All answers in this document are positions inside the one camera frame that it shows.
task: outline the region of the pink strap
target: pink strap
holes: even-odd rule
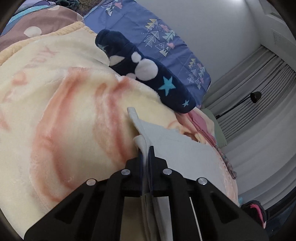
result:
[[[258,212],[258,214],[259,214],[259,217],[260,217],[260,219],[261,219],[261,221],[262,221],[262,227],[264,228],[263,215],[262,215],[262,212],[261,212],[260,207],[259,207],[257,204],[251,204],[251,205],[250,205],[250,208],[256,208],[256,209],[257,209],[257,212]]]

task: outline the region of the metal screw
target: metal screw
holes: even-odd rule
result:
[[[122,175],[125,175],[125,176],[130,175],[130,173],[131,173],[131,171],[130,171],[129,169],[123,169],[123,170],[121,171],[121,174],[122,174]]]
[[[86,181],[86,184],[89,185],[89,186],[93,186],[96,184],[96,180],[95,179],[88,179]]]
[[[197,181],[201,185],[206,185],[207,184],[207,179],[205,179],[204,177],[199,178]]]
[[[163,169],[163,174],[165,174],[165,175],[171,175],[172,172],[173,171],[171,169],[169,169],[169,168]]]

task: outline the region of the white cloth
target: white cloth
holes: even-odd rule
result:
[[[162,126],[140,120],[134,108],[129,107],[128,113],[135,127],[143,136],[137,137],[135,142],[144,156],[148,154],[149,146],[154,146],[155,156],[165,159],[169,168],[178,171],[188,179],[196,180],[199,177],[205,177],[226,194],[223,175],[219,168],[219,159],[213,148],[193,141],[176,130],[168,130]],[[153,208],[161,240],[173,240],[168,197],[153,198]],[[149,210],[144,209],[143,213],[146,213],[143,215],[144,217],[153,220],[149,217]]]

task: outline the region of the pink fabric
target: pink fabric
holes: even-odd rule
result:
[[[264,228],[263,215],[262,215],[262,212],[261,212],[260,207],[257,204],[251,204],[250,205],[250,208],[256,208],[257,209],[257,212],[259,214],[260,220],[262,221],[262,227]]]
[[[208,132],[207,124],[205,120],[197,114],[194,110],[189,111],[185,114],[191,121],[194,127],[204,136],[204,138],[212,145],[216,145],[216,139]]]

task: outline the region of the black lamp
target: black lamp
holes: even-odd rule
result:
[[[248,96],[248,97],[244,98],[243,100],[241,100],[240,102],[238,102],[238,103],[237,103],[235,106],[233,106],[231,109],[229,109],[229,110],[223,112],[223,113],[220,114],[220,115],[217,115],[217,116],[216,116],[216,119],[220,118],[221,116],[225,115],[225,114],[228,113],[229,111],[233,110],[235,107],[239,106],[241,103],[245,102],[245,101],[246,101],[247,99],[249,99],[249,98],[251,98],[251,101],[252,101],[253,103],[257,103],[258,100],[260,100],[261,96],[262,96],[262,94],[261,94],[261,92],[259,92],[259,91],[256,91],[256,92],[251,93],[250,96]]]

